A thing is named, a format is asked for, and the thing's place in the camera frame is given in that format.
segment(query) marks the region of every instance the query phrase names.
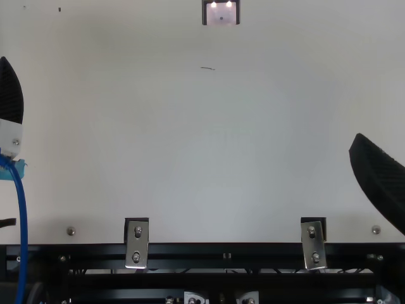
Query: screw head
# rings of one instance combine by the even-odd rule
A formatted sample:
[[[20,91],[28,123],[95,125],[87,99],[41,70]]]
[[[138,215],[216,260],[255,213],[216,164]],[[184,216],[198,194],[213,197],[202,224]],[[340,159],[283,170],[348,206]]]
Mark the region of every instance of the screw head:
[[[76,229],[75,229],[74,227],[68,227],[68,228],[66,229],[66,233],[67,233],[69,236],[74,236],[75,233],[76,233]]]
[[[134,231],[135,231],[135,237],[137,239],[139,239],[140,235],[142,234],[142,227],[137,226],[137,227],[135,227]]]
[[[308,227],[309,237],[313,239],[315,237],[315,228],[313,226]]]
[[[132,260],[134,261],[134,263],[139,263],[140,260],[139,252],[135,252],[134,255],[132,255]]]
[[[371,231],[373,231],[374,234],[380,234],[381,233],[381,227],[379,225],[374,225],[371,228]]]
[[[314,253],[312,254],[312,261],[313,261],[315,264],[317,264],[317,263],[319,263],[319,260],[320,260],[319,254],[318,254],[317,252],[314,252]]]

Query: white panel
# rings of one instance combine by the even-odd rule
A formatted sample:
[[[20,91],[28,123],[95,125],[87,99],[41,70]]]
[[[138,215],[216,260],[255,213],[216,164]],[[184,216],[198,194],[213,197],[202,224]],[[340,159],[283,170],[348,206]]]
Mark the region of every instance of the white panel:
[[[348,149],[362,132],[405,163],[405,1],[242,1],[233,27],[201,25],[198,0],[0,1],[30,243],[121,243],[125,217],[150,242],[298,242],[301,217],[330,242],[404,241]]]
[[[20,152],[23,127],[16,122],[0,119],[0,150],[2,155],[14,159]]]

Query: metal clip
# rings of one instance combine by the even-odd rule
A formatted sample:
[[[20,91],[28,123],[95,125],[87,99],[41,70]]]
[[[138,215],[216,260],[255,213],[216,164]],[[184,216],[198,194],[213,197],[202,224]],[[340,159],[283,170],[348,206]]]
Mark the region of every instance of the metal clip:
[[[128,223],[125,267],[146,269],[149,245],[149,222],[132,220]]]
[[[327,267],[321,222],[301,223],[302,249],[307,270]]]

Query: screw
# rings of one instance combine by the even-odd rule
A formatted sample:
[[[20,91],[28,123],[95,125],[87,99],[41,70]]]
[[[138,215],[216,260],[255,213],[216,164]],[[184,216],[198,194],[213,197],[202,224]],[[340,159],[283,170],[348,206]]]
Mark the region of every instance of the screw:
[[[142,234],[142,227],[139,227],[139,226],[137,226],[137,227],[135,227],[135,237],[137,238],[137,239],[139,239],[140,238],[140,235]]]
[[[70,235],[70,236],[74,236],[75,233],[76,233],[76,229],[75,229],[74,227],[68,227],[68,228],[66,229],[66,233],[67,233],[68,235]]]
[[[132,255],[132,260],[134,261],[134,263],[139,263],[140,260],[140,255],[139,252],[135,252],[134,255]]]
[[[380,234],[381,232],[381,227],[379,225],[374,225],[371,230],[373,231],[374,234]]]
[[[318,254],[317,252],[314,252],[314,253],[312,254],[312,261],[313,261],[315,264],[317,264],[317,263],[319,263],[319,259],[320,259],[319,254]]]
[[[313,239],[313,238],[315,237],[315,228],[312,227],[312,226],[309,226],[309,227],[308,227],[308,233],[309,233],[309,237],[310,237],[311,239]]]

